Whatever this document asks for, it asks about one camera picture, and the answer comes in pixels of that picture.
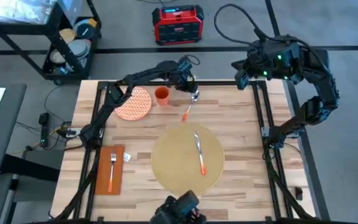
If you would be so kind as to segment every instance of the wooden tabletop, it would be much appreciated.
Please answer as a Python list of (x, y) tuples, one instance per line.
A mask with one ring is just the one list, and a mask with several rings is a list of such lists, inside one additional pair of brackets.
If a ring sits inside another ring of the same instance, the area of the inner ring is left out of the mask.
[[(82, 81), (73, 126), (82, 127), (90, 122), (97, 83), (98, 81)], [(291, 117), (283, 83), (272, 80), (267, 82), (267, 86), (275, 124), (282, 124)], [(156, 139), (167, 128), (180, 124), (190, 96), (172, 89), (170, 106), (162, 108), (155, 101), (156, 86), (144, 88), (153, 100), (152, 109), (146, 117), (138, 121), (124, 121), (113, 113), (106, 124), (103, 144), (125, 145), (126, 152), (132, 155), (132, 159), (124, 163), (120, 195), (95, 195), (92, 220), (103, 216), (105, 221), (149, 221), (155, 210), (170, 195), (155, 180), (150, 157)], [(261, 104), (267, 124), (263, 100)], [(210, 191), (199, 197), (198, 208), (201, 213), (210, 221), (255, 221), (265, 220), (266, 216), (274, 217), (252, 88), (239, 91), (236, 86), (200, 86), (200, 99), (193, 105), (188, 122), (210, 129), (219, 139), (225, 155), (221, 178)], [(285, 145), (282, 149), (288, 187), (291, 192), (294, 192), (294, 187), (303, 189), (303, 201), (299, 203), (309, 214), (314, 215), (305, 171), (297, 150), (299, 145), (295, 140), (287, 140), (287, 143), (294, 146)], [(80, 144), (79, 139), (74, 139), (67, 147)], [(65, 153), (53, 200), (52, 216), (58, 215), (74, 196), (83, 156), (84, 149)], [(282, 195), (279, 189), (277, 192), (284, 215)], [(81, 209), (82, 217), (87, 198), (86, 192)]]

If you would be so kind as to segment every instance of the butter knife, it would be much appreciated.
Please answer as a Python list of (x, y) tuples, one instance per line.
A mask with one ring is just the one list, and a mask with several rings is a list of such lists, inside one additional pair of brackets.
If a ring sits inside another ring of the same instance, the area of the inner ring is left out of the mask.
[(200, 137), (198, 136), (198, 133), (196, 131), (194, 132), (194, 138), (196, 139), (198, 155), (200, 156), (201, 174), (206, 175), (206, 168), (204, 165), (203, 153), (201, 152)]

